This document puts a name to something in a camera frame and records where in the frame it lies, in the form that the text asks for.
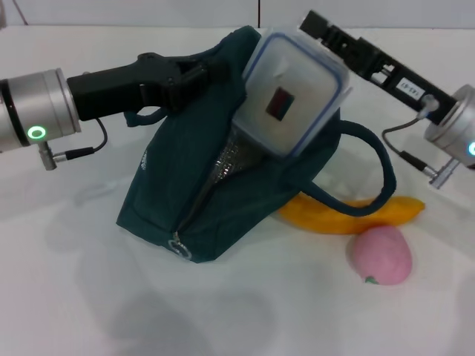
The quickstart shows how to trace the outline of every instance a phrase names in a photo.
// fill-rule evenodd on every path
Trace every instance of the plastic food container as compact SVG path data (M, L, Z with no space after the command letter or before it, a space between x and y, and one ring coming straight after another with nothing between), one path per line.
M243 77L247 99L233 122L278 156L299 155L350 92L343 62L297 29L269 30Z

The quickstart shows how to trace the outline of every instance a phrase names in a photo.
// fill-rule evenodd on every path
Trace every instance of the dark green bag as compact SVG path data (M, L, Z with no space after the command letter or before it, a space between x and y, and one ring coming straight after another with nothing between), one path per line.
M391 197L396 178L383 144L363 126L341 121L337 113L300 156L269 157L254 168L223 179L189 219L197 195L226 144L232 116L246 98L242 72L259 38L254 29L243 27L217 47L195 56L225 59L231 79L211 85L184 111L168 115L144 153L118 225L186 259L204 262L216 259L300 191L353 216L371 214ZM128 124L137 125L137 117L127 116ZM312 183L335 153L342 134L367 142L382 163L384 188L364 208L345 205ZM178 231L184 220L186 225Z

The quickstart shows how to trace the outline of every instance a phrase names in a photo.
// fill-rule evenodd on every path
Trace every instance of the bag handle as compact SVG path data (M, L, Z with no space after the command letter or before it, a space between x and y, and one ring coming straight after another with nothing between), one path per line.
M367 206L357 208L337 200L313 182L299 182L298 179L293 179L292 184L296 188L300 188L300 190L306 195L309 195L313 199L322 202L342 214L350 215L352 217L363 217L379 210L391 198L396 190L396 176L394 175L393 166L391 165L386 148L372 131L354 122L341 121L340 133L354 136L365 141L378 154L383 167L384 186L376 199Z

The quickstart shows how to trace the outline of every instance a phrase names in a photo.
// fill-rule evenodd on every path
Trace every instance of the zipper pull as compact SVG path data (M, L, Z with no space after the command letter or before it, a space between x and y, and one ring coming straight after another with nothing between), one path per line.
M191 252L181 243L178 231L173 233L173 240L168 241L168 246L170 246L171 250L178 256L188 261L191 260Z

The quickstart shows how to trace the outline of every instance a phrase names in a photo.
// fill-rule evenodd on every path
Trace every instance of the yellow banana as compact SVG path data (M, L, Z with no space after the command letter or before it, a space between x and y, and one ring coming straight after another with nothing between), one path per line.
M346 201L351 206L368 205L369 200ZM398 226L411 221L425 204L411 197L392 197L376 213L367 217L349 217L300 193L278 212L287 222L319 234L360 234L380 225Z

